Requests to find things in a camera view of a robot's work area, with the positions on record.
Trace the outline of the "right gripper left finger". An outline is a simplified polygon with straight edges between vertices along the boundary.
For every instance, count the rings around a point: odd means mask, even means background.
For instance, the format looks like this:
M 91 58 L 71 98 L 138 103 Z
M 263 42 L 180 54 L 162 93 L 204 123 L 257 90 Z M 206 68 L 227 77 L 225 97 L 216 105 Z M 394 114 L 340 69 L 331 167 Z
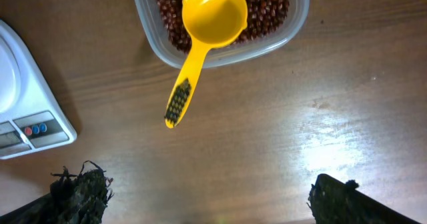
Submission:
M 1 216 L 2 223 L 15 224 L 99 224 L 109 200 L 113 197 L 111 177 L 92 161 L 93 169 L 81 168 L 71 174 L 64 167 L 62 173 L 53 173 L 57 180 L 50 185 L 50 192 L 10 213 Z

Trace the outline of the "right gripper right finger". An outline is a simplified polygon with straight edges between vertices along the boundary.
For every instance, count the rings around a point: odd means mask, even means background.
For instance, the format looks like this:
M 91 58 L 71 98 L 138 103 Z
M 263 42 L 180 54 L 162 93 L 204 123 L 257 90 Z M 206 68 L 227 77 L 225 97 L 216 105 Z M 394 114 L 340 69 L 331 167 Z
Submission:
M 419 224 L 358 191 L 355 180 L 345 183 L 325 173 L 317 176 L 307 205 L 317 224 Z

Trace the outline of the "yellow measuring scoop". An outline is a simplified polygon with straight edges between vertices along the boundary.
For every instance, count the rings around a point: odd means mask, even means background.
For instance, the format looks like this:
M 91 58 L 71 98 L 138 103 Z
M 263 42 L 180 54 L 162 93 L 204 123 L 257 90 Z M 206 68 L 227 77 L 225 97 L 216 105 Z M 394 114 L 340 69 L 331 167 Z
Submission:
M 187 111 L 208 52 L 233 43 L 248 26 L 246 0 L 182 0 L 191 49 L 169 96 L 165 124 L 176 127 Z

